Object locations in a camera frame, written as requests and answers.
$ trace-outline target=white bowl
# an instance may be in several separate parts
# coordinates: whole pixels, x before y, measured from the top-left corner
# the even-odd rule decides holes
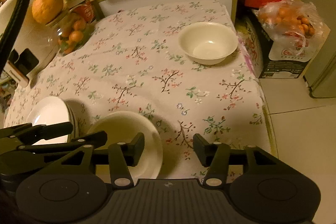
[[[40,100],[29,113],[26,122],[31,122],[33,126],[38,124],[46,124],[48,126],[55,123],[71,122],[74,128],[74,123],[76,123],[76,121],[72,121],[67,105],[63,100],[55,96],[49,96]],[[34,143],[34,145],[66,143],[68,136],[70,136],[70,134],[50,140],[42,139]]]
[[[233,30],[222,24],[197,22],[180,32],[178,42],[193,61],[203,65],[214,65],[235,51],[238,37]]]
[[[98,149],[107,149],[109,145],[118,142],[130,142],[136,134],[142,132],[145,136],[145,146],[139,163],[128,169],[134,183],[139,178],[155,179],[161,169],[163,150],[160,135],[154,125],[144,116],[131,111],[117,111],[96,122],[88,131],[94,133],[104,130],[108,135],[106,145]],[[96,175],[104,182],[110,183],[110,170],[107,165],[97,165]]]

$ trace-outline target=white floor tile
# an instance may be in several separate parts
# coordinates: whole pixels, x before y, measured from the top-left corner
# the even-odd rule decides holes
[[[312,98],[300,79],[260,79],[270,114],[336,104],[336,98]]]
[[[280,160],[320,188],[315,223],[336,223],[336,105],[270,116]]]

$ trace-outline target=table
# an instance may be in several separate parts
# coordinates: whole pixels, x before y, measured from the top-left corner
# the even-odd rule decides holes
[[[111,112],[138,112],[160,133],[160,178],[204,177],[206,168],[193,151],[195,133],[235,149],[252,144],[270,151],[262,90],[242,40],[214,66],[189,60],[178,47],[179,32],[198,21],[234,29],[215,0],[157,4],[104,18],[81,49],[57,56],[32,88],[16,90],[5,126],[24,123],[46,96],[70,105],[81,134]]]

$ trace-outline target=glass jar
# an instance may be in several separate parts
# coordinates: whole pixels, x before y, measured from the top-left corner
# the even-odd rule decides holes
[[[60,46],[60,54],[67,55],[90,38],[91,30],[81,15],[65,9],[52,22],[47,24],[53,29]]]

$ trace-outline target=screw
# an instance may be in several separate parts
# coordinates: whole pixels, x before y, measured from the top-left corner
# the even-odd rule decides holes
[[[117,185],[117,186],[120,186],[120,187],[127,186],[130,183],[131,183],[131,181],[129,179],[127,179],[127,178],[119,178],[119,179],[116,179],[114,181],[114,184]]]
[[[206,183],[207,185],[209,185],[209,186],[214,186],[214,187],[216,187],[216,186],[221,185],[221,184],[222,184],[222,181],[221,181],[220,179],[211,178],[211,179],[207,179],[207,180],[205,181],[205,183]]]

